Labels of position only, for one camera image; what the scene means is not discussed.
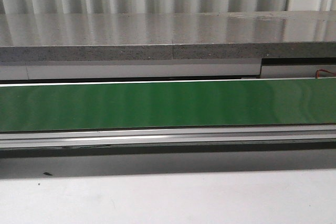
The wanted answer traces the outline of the green conveyor belt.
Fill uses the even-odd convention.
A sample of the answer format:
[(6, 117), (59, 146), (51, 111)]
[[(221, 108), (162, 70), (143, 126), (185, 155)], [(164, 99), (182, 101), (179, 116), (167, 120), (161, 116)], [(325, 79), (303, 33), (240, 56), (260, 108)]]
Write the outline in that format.
[(1, 131), (335, 123), (335, 79), (1, 87)]

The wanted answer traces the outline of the silver aluminium conveyor frame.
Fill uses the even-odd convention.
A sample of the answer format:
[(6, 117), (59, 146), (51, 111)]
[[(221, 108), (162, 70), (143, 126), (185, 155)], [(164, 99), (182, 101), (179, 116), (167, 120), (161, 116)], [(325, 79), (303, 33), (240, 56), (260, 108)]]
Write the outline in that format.
[(92, 129), (1, 133), (1, 150), (116, 146), (200, 146), (335, 142), (334, 124), (151, 129)]

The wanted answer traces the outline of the grey speckled stone counter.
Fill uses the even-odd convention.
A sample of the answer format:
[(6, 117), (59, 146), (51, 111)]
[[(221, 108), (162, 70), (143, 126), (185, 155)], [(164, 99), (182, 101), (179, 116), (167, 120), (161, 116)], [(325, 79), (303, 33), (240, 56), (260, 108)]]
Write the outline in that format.
[(335, 12), (9, 14), (1, 61), (335, 57)]

